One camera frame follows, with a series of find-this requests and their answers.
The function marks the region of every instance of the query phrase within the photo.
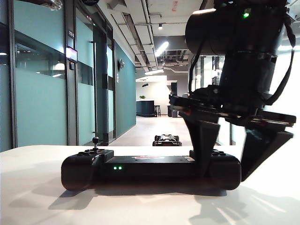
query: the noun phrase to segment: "ceiling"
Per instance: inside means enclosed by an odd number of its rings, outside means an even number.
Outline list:
[[[208,0],[206,8],[213,7]],[[191,54],[185,43],[185,27],[190,15],[199,9],[202,0],[106,0],[115,23],[135,53],[135,66],[146,72],[162,67],[173,71],[185,70]],[[295,15],[300,15],[300,1],[292,4]],[[292,24],[300,37],[300,23]],[[159,57],[156,50],[169,42]]]
[[[191,14],[198,10],[201,0],[148,0],[148,9],[153,35],[180,36],[185,35],[186,23]]]

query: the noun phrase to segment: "gray floor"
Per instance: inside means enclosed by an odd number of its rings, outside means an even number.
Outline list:
[[[109,146],[152,146],[155,135],[178,135],[182,146],[192,146],[188,128],[182,118],[136,117],[136,126],[112,142]]]

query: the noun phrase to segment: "white table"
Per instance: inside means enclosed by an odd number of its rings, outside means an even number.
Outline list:
[[[28,146],[1,157],[1,225],[299,225],[299,150],[287,144],[236,190],[212,197],[142,187],[70,196],[62,161],[85,146]],[[238,147],[217,147],[239,157]],[[187,155],[190,147],[107,147],[115,155]],[[122,195],[122,193],[145,193]]]

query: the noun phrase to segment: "reception desk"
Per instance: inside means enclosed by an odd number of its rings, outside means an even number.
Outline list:
[[[154,100],[136,101],[136,115],[143,117],[155,117]]]

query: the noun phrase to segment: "wall light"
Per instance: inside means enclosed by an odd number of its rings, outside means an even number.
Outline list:
[[[120,61],[118,61],[118,70],[120,71],[120,69],[123,69],[125,66],[125,62],[123,61],[123,59],[120,59]]]
[[[146,72],[145,75],[153,75],[153,74],[159,74],[159,73],[164,73],[164,70],[163,69],[152,70],[152,71]]]
[[[157,56],[160,56],[161,53],[163,53],[164,50],[167,49],[168,46],[169,46],[169,42],[168,42],[168,41],[164,42],[164,43],[157,49],[157,51],[155,52],[155,56],[156,56],[156,57],[157,57]]]

